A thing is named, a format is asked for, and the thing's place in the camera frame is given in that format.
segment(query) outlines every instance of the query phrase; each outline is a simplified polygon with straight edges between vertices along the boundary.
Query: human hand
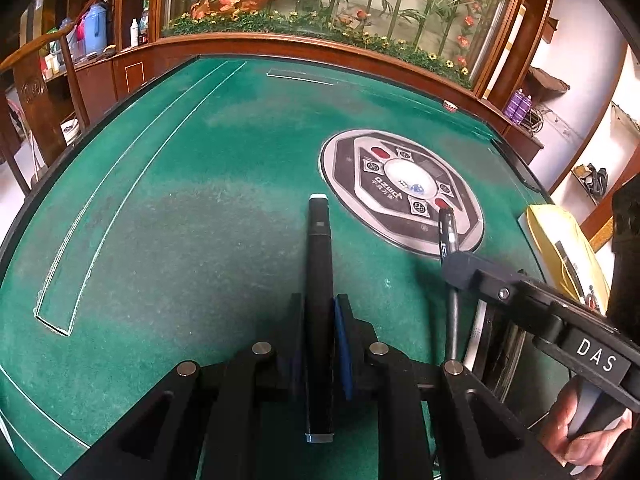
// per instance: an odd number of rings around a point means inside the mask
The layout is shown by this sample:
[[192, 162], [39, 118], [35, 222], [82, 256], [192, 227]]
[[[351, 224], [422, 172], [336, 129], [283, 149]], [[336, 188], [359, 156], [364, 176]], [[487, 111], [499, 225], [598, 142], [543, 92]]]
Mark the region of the human hand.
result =
[[620, 434], [631, 428], [631, 411], [625, 410], [613, 430], [595, 431], [569, 441], [569, 423], [578, 408], [578, 377], [564, 385], [558, 399], [549, 410], [544, 426], [538, 435], [542, 445], [565, 465], [591, 466], [577, 475], [577, 480], [594, 480], [601, 471], [604, 459]]

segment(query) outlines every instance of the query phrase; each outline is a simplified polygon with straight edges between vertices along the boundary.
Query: metal bolt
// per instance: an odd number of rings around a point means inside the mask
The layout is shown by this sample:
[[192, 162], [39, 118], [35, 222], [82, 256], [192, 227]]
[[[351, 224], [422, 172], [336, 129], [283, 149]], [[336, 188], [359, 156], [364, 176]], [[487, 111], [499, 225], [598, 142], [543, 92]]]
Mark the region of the metal bolt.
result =
[[460, 375], [464, 369], [465, 367], [463, 367], [460, 361], [452, 359], [451, 361], [444, 363], [444, 371], [446, 371], [447, 374]]
[[178, 375], [182, 377], [188, 377], [196, 373], [197, 369], [198, 367], [193, 361], [182, 361], [179, 365], [177, 365], [175, 371], [178, 372]]
[[378, 341], [377, 343], [371, 343], [369, 345], [369, 351], [374, 355], [384, 355], [389, 352], [389, 347]]
[[258, 341], [251, 347], [251, 350], [256, 355], [265, 355], [271, 352], [271, 345], [266, 341]]

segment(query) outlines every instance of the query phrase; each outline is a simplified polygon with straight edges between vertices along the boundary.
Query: yellow object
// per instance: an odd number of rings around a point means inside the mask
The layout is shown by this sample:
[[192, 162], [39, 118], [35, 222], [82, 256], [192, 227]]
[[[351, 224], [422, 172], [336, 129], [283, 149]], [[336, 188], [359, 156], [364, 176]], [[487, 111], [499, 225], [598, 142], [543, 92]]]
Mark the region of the yellow object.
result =
[[520, 218], [545, 278], [566, 296], [604, 314], [609, 285], [571, 213], [556, 205], [530, 205]]

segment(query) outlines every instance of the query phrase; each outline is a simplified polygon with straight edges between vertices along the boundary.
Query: red button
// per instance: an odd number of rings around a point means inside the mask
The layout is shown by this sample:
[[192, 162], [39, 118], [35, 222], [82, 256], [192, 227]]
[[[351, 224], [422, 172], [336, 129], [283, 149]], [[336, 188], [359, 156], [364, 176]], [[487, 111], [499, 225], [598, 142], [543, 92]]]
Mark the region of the red button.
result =
[[451, 206], [449, 204], [447, 204], [443, 199], [441, 199], [440, 197], [437, 197], [436, 200], [434, 200], [434, 202], [436, 203], [436, 206], [438, 206], [440, 209], [447, 209], [450, 208]]
[[389, 158], [391, 156], [385, 150], [377, 146], [374, 146], [371, 151], [380, 158]]

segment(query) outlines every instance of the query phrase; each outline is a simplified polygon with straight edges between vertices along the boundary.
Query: chair backrest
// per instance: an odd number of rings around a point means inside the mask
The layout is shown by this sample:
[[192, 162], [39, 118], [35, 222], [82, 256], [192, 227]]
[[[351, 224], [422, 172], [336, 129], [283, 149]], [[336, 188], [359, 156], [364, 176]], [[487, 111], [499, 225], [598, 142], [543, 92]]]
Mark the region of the chair backrest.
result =
[[[71, 32], [73, 26], [74, 24], [70, 23], [57, 32], [44, 34], [30, 41], [0, 63], [0, 73], [10, 68], [14, 71], [15, 87], [27, 124], [38, 144], [42, 159], [48, 166], [51, 166], [65, 150], [66, 141], [60, 128], [60, 119], [49, 97], [47, 83], [44, 81], [40, 68], [38, 51], [47, 43], [52, 41], [60, 42], [71, 100], [76, 111], [80, 130], [84, 132], [89, 127], [89, 116], [84, 106], [84, 99], [78, 84], [78, 76], [76, 75], [69, 45], [66, 41], [66, 35]], [[0, 128], [3, 130], [13, 128], [4, 92], [0, 96]], [[0, 135], [0, 153], [7, 161], [20, 188], [27, 194], [30, 188], [15, 162], [15, 150], [8, 145], [8, 138], [8, 134]]]

